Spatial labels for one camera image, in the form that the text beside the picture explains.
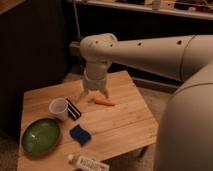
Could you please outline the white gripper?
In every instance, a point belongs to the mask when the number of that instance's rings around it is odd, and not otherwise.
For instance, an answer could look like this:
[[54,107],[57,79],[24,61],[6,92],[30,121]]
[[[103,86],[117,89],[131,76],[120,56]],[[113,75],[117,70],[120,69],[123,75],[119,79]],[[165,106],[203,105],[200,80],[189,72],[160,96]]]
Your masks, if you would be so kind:
[[83,75],[83,88],[84,90],[79,95],[79,101],[84,99],[88,94],[89,90],[96,91],[99,90],[105,96],[109,98],[109,92],[106,89],[107,83],[107,73],[106,72],[92,72],[89,73],[87,70],[84,71]]

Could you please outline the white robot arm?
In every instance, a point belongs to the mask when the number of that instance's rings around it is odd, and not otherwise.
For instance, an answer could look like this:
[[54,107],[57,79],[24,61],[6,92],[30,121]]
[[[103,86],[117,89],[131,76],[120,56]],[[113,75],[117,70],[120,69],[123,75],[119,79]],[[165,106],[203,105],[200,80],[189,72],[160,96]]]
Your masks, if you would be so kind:
[[119,41],[110,34],[80,42],[83,87],[105,94],[119,63],[182,82],[159,123],[154,171],[213,171],[213,35]]

